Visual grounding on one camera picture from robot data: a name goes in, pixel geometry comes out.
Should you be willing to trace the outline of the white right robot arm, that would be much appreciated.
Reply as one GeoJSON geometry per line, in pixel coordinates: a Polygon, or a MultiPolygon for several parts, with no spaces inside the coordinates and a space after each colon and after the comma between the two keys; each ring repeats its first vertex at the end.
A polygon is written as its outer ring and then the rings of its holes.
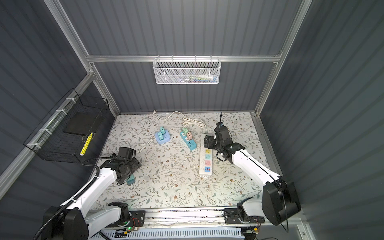
{"type": "Polygon", "coordinates": [[[204,147],[216,150],[219,161],[234,164],[263,188],[260,198],[253,196],[238,203],[241,221],[263,217],[278,226],[302,210],[294,182],[286,182],[257,161],[243,145],[233,142],[232,134],[223,122],[217,122],[214,133],[205,136],[204,147]]]}

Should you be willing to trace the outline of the teal blue power strip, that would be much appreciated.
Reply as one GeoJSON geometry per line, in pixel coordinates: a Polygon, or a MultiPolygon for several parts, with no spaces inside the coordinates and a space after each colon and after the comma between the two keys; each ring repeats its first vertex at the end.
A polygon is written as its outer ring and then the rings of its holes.
{"type": "Polygon", "coordinates": [[[187,147],[190,149],[190,151],[194,151],[197,148],[197,144],[193,139],[188,140],[187,135],[185,135],[183,132],[180,132],[180,136],[184,143],[187,145],[187,147]]]}

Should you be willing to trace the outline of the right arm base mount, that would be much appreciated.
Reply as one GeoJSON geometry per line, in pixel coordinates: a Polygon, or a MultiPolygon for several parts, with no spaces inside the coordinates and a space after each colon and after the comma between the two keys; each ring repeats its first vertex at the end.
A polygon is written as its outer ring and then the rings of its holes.
{"type": "Polygon", "coordinates": [[[225,208],[222,210],[222,215],[225,219],[225,223],[227,225],[235,225],[235,224],[263,224],[265,223],[264,217],[259,216],[248,216],[246,213],[239,208],[225,208]]]}

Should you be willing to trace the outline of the light blue round power strip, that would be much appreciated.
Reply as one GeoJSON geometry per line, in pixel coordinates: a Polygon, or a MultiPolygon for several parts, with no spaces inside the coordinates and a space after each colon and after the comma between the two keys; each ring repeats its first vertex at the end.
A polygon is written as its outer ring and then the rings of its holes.
{"type": "Polygon", "coordinates": [[[171,136],[168,130],[165,130],[165,133],[156,132],[155,139],[159,145],[165,144],[171,140],[171,136]]]}

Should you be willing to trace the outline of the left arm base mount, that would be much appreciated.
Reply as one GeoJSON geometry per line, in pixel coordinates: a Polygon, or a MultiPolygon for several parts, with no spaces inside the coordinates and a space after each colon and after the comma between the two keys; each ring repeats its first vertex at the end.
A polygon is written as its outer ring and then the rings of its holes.
{"type": "Polygon", "coordinates": [[[146,211],[130,211],[129,216],[117,223],[112,223],[107,228],[140,228],[144,226],[146,211]]]}

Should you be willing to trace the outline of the long white power strip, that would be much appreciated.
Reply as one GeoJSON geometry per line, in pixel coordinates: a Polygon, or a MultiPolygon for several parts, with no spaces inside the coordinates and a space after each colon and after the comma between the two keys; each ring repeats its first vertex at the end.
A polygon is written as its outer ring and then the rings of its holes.
{"type": "Polygon", "coordinates": [[[204,147],[206,135],[202,134],[200,146],[199,174],[203,178],[208,178],[213,174],[213,150],[204,147]]]}

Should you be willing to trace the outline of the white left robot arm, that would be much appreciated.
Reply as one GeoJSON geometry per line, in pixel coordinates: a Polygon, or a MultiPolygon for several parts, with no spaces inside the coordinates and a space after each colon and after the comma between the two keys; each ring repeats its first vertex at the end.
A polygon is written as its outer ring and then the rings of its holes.
{"type": "Polygon", "coordinates": [[[143,226],[144,216],[132,215],[126,203],[112,202],[104,210],[88,214],[110,185],[125,184],[141,167],[136,151],[131,148],[121,147],[117,154],[102,159],[104,162],[100,166],[93,164],[92,160],[82,163],[95,168],[95,176],[59,207],[50,207],[45,212],[43,225],[34,235],[35,240],[88,240],[96,234],[106,238],[102,229],[109,225],[126,228],[129,232],[143,226]]]}

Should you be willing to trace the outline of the pink plug adapter cube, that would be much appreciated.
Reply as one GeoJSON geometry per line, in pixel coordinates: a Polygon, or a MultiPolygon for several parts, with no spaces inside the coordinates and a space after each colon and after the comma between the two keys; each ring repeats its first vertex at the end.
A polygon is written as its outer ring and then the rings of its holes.
{"type": "Polygon", "coordinates": [[[187,139],[188,140],[192,140],[193,139],[193,136],[190,132],[187,132],[187,139]]]}

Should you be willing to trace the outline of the teal plug adapter cube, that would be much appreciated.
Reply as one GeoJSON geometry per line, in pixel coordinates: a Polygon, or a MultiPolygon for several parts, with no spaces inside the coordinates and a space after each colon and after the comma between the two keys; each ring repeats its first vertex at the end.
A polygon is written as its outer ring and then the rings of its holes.
{"type": "Polygon", "coordinates": [[[136,179],[135,179],[135,176],[134,175],[130,175],[130,177],[128,178],[128,180],[126,181],[126,184],[127,185],[132,185],[136,182],[136,179]]]}
{"type": "Polygon", "coordinates": [[[161,127],[161,128],[160,128],[160,131],[161,131],[162,135],[164,135],[164,134],[166,133],[166,131],[165,131],[165,128],[164,128],[164,127],[161,127]]]}
{"type": "Polygon", "coordinates": [[[158,134],[158,138],[159,138],[160,141],[165,139],[165,135],[162,135],[161,132],[158,132],[157,134],[158,134]]]}

